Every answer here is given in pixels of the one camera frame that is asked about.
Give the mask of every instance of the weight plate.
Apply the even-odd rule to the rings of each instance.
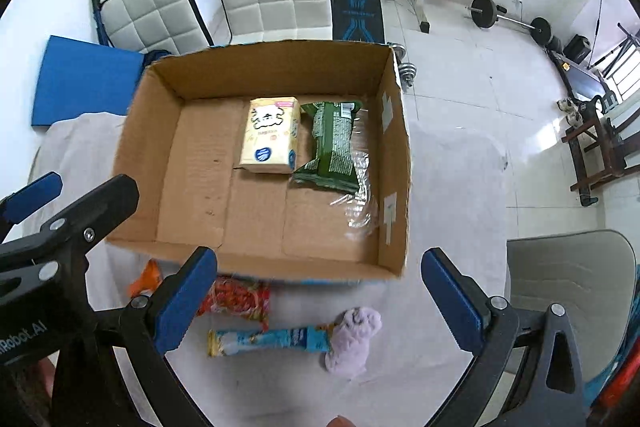
[[[562,53],[562,42],[560,42],[560,39],[554,35],[551,37],[551,42],[546,45],[546,48],[556,53]]]
[[[548,45],[554,36],[553,30],[551,29],[551,24],[549,24],[549,22],[542,17],[536,17],[531,21],[531,25],[535,29],[529,30],[529,33],[536,41],[536,43],[540,46]]]
[[[474,0],[471,7],[482,10],[471,12],[471,18],[479,28],[490,28],[498,20],[498,9],[492,0]]]

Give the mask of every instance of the person's hand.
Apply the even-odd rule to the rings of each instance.
[[[326,427],[356,427],[351,421],[344,416],[337,416],[331,420]]]

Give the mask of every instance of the dumbbell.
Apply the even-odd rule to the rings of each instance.
[[[502,6],[498,8],[493,0],[473,0],[468,9],[471,12],[471,18],[479,28],[490,28],[498,22],[498,19],[503,19],[528,28],[531,37],[540,46],[548,46],[554,36],[551,24],[549,24],[546,19],[536,17],[531,21],[531,24],[525,24],[524,22],[517,21],[516,19],[505,17],[504,15],[500,15],[498,12],[501,11],[502,13],[506,13],[506,9]]]
[[[407,87],[414,85],[415,74],[417,73],[416,67],[410,62],[403,62],[406,55],[406,48],[402,44],[397,42],[387,42],[396,55],[396,62],[398,63],[398,74],[400,75],[400,81],[406,84]]]

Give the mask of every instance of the clear plastic bag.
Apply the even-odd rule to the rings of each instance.
[[[347,236],[352,239],[369,235],[378,227],[378,202],[371,191],[369,179],[368,124],[369,111],[363,108],[356,113],[351,133],[351,158],[360,188],[356,194],[344,194],[331,203],[344,208],[350,227]]]

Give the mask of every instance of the wooden stand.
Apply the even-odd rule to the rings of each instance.
[[[562,142],[569,144],[574,161],[575,178],[577,179],[577,182],[571,185],[571,190],[578,190],[582,206],[589,206],[598,201],[598,198],[591,197],[593,188],[602,187],[617,178],[640,172],[640,165],[627,167],[625,162],[626,156],[640,151],[640,132],[626,139],[620,136],[620,132],[626,129],[638,116],[640,116],[640,109],[635,111],[619,127],[614,127],[609,118],[606,121],[591,118],[577,129],[567,129]],[[592,127],[595,129],[595,135],[589,131]],[[591,176],[587,175],[582,149],[580,142],[578,142],[578,136],[583,133],[595,140],[594,143],[585,147],[584,152],[599,147],[602,154],[604,169]]]

